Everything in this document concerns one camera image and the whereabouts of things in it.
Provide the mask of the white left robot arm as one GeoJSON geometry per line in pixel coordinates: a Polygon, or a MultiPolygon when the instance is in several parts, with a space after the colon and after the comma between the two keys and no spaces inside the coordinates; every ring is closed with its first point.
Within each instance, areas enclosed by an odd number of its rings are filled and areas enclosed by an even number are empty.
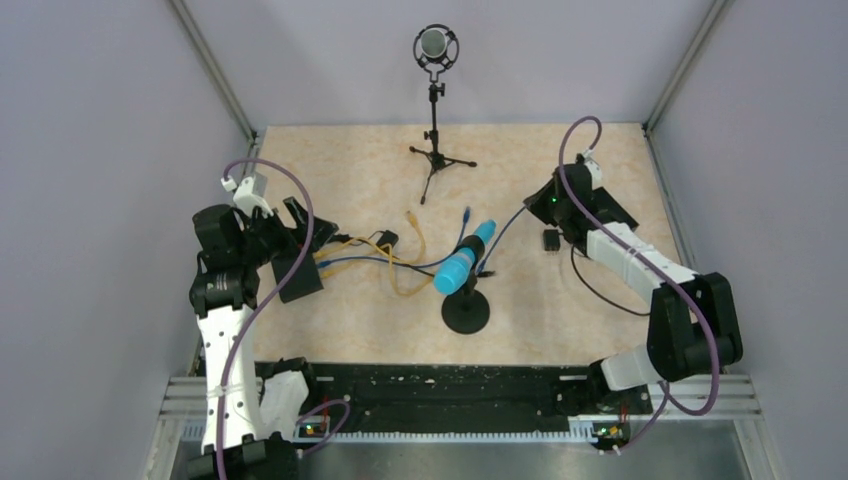
{"type": "Polygon", "coordinates": [[[193,217],[201,250],[189,300],[204,344],[207,388],[202,454],[190,463],[193,479],[242,479],[286,448],[261,417],[251,328],[265,305],[258,298],[259,268],[286,261],[278,282],[283,288],[312,259],[321,221],[310,205],[290,199],[287,208],[295,228],[258,204],[247,210],[213,205],[193,217]]]}

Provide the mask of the blue microphone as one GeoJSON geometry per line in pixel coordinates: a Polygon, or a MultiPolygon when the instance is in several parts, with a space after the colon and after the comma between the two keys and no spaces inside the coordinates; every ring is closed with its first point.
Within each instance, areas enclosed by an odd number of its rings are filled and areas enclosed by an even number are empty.
{"type": "Polygon", "coordinates": [[[464,237],[441,264],[433,277],[436,291],[444,295],[441,316],[455,333],[472,335],[482,330],[490,318],[490,304],[477,290],[478,263],[496,231],[496,222],[486,220],[464,237]]]}

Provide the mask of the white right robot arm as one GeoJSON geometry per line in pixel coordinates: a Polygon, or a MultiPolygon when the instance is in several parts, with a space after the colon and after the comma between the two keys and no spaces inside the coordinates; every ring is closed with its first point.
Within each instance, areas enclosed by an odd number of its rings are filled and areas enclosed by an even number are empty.
{"type": "Polygon", "coordinates": [[[716,382],[739,361],[729,281],[642,240],[599,204],[600,169],[557,165],[512,221],[481,218],[438,235],[430,260],[311,255],[323,287],[274,298],[267,359],[586,368],[586,397],[612,412],[627,390],[694,375],[716,382]]]}

